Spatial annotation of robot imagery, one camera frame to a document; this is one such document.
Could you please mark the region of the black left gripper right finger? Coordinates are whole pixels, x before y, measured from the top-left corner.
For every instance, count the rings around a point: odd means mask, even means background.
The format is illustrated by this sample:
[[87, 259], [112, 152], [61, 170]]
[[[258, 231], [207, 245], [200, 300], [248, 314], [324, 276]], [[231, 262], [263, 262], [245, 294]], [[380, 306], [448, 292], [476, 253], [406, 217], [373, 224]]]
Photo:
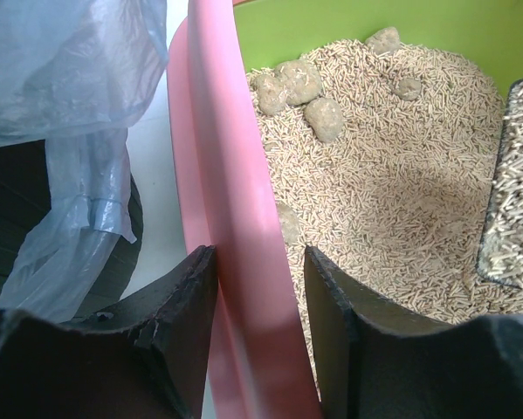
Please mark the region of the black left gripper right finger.
[[399, 306], [305, 250], [327, 418], [523, 418], [523, 315], [453, 326]]

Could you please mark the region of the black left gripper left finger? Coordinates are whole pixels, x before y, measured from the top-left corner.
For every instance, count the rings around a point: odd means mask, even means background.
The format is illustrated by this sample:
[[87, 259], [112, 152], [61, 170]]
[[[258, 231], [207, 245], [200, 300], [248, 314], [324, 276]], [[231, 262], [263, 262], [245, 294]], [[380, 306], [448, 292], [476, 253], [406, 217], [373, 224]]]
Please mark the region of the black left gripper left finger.
[[217, 257], [171, 272], [77, 322], [0, 309], [0, 418], [198, 418]]

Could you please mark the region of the pink green litter box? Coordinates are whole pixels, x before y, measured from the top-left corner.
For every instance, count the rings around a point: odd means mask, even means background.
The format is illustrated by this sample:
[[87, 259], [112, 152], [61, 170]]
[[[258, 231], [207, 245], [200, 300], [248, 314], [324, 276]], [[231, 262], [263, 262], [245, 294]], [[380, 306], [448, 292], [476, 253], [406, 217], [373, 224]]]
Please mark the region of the pink green litter box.
[[172, 39], [169, 115], [184, 239], [188, 249], [212, 244], [217, 253], [209, 376], [221, 418], [327, 418], [253, 80], [390, 26], [401, 47], [469, 59], [500, 96], [523, 78], [523, 1], [192, 1]]

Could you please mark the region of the black slotted litter scoop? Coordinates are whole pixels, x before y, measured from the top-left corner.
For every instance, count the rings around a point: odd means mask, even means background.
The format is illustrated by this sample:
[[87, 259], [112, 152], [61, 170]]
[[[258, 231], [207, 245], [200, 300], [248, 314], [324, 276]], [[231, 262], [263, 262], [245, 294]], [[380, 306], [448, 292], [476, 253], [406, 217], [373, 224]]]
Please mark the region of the black slotted litter scoop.
[[476, 269], [484, 280], [523, 291], [523, 79], [507, 96]]

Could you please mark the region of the blue plastic bin liner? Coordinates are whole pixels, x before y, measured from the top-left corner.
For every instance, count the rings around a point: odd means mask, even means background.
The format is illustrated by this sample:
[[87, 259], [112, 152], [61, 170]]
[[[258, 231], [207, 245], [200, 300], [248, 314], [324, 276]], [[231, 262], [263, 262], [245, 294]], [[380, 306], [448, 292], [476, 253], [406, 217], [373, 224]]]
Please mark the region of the blue plastic bin liner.
[[51, 192], [0, 309], [72, 319], [135, 241], [127, 131], [166, 69], [166, 17], [163, 1], [0, 1], [0, 148], [44, 141]]

